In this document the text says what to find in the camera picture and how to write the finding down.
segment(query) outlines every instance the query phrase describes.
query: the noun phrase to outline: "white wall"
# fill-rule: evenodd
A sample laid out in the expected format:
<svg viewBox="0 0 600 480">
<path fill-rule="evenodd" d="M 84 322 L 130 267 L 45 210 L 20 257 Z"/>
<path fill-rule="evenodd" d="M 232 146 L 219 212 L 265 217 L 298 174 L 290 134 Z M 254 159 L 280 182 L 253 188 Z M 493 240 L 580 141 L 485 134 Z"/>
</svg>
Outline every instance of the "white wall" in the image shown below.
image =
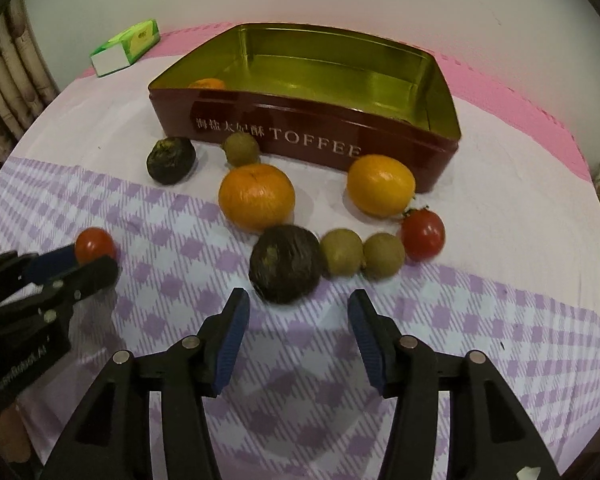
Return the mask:
<svg viewBox="0 0 600 480">
<path fill-rule="evenodd" d="M 61 88 L 129 25 L 310 22 L 423 46 L 497 76 L 563 120 L 600 160 L 600 19 L 586 0 L 26 0 Z"/>
</svg>

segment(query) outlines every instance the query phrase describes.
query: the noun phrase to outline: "orange fruit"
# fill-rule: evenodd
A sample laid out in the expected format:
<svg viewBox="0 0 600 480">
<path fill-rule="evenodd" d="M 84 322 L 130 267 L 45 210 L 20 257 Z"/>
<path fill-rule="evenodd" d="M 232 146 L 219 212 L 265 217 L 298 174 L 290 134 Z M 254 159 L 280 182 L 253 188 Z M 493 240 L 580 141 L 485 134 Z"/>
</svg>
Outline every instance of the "orange fruit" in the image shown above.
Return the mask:
<svg viewBox="0 0 600 480">
<path fill-rule="evenodd" d="M 402 213 L 415 190 L 413 173 L 390 156 L 361 156 L 347 174 L 351 201 L 371 216 L 386 218 Z"/>
<path fill-rule="evenodd" d="M 221 79 L 208 77 L 206 79 L 198 79 L 191 83 L 187 88 L 213 88 L 215 90 L 226 90 L 226 85 Z"/>
<path fill-rule="evenodd" d="M 218 203 L 240 229 L 258 232 L 285 222 L 296 205 L 296 192 L 278 168 L 248 164 L 227 173 L 220 184 Z"/>
</svg>

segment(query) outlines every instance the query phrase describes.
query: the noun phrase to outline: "pink fabric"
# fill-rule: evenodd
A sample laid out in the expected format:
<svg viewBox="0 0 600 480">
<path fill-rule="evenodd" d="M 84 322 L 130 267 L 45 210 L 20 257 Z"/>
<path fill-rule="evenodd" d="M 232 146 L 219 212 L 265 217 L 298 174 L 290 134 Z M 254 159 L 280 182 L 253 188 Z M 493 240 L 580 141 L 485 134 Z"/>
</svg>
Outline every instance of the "pink fabric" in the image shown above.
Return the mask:
<svg viewBox="0 0 600 480">
<path fill-rule="evenodd" d="M 162 34 L 160 43 L 143 59 L 179 56 L 190 52 L 235 23 L 222 22 L 183 28 Z M 526 133 L 561 161 L 573 174 L 591 182 L 589 167 L 576 140 L 560 121 L 503 83 L 474 70 L 451 57 L 428 51 L 435 56 L 451 93 L 477 106 L 515 129 Z M 94 75 L 93 68 L 80 77 Z"/>
</svg>

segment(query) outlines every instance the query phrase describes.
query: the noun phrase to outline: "purple gingham pattern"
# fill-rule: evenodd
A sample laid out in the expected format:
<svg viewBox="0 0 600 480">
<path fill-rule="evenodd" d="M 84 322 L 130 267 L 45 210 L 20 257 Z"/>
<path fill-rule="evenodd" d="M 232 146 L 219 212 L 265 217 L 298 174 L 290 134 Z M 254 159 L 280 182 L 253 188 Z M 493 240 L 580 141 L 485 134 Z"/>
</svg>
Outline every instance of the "purple gingham pattern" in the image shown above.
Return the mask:
<svg viewBox="0 0 600 480">
<path fill-rule="evenodd" d="M 221 469 L 226 459 L 270 477 L 377 477 L 395 404 L 369 387 L 347 327 L 347 297 L 361 286 L 380 313 L 434 350 L 486 352 L 554 458 L 600 421 L 600 318 L 590 310 L 436 265 L 405 266 L 375 285 L 322 282 L 295 308 L 269 306 L 247 279 L 254 237 L 226 224 L 216 204 L 81 167 L 7 161 L 2 250 L 51 250 L 91 225 L 112 233 L 122 267 L 115 294 L 82 302 L 74 315 L 74 350 L 92 375 L 121 347 L 142 355 L 195 333 L 234 286 L 250 292 L 232 382 L 206 402 Z M 51 387 L 43 395 L 52 406 Z M 447 396 L 440 413 L 437 479 L 448 455 Z"/>
</svg>

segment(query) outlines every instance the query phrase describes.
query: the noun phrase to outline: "silver screw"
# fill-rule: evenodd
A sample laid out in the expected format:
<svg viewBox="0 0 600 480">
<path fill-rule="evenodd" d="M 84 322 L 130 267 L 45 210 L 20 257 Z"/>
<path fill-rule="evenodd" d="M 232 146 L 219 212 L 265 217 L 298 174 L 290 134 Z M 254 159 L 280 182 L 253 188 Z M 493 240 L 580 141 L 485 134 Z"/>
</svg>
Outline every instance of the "silver screw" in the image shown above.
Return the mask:
<svg viewBox="0 0 600 480">
<path fill-rule="evenodd" d="M 115 354 L 113 354 L 113 362 L 117 365 L 121 365 L 122 363 L 126 363 L 129 361 L 131 354 L 126 350 L 118 350 Z"/>
<path fill-rule="evenodd" d="M 477 365 L 483 365 L 487 361 L 487 356 L 478 350 L 469 352 L 469 359 Z"/>
<path fill-rule="evenodd" d="M 45 320 L 45 323 L 53 323 L 56 320 L 56 317 L 58 317 L 58 313 L 51 309 L 45 312 L 45 315 L 42 317 L 42 319 Z"/>
<path fill-rule="evenodd" d="M 187 350 L 191 350 L 200 345 L 200 338 L 194 335 L 188 335 L 182 340 L 182 346 Z"/>
<path fill-rule="evenodd" d="M 414 349 L 418 346 L 418 340 L 412 335 L 403 335 L 400 338 L 400 346 L 403 348 Z"/>
</svg>

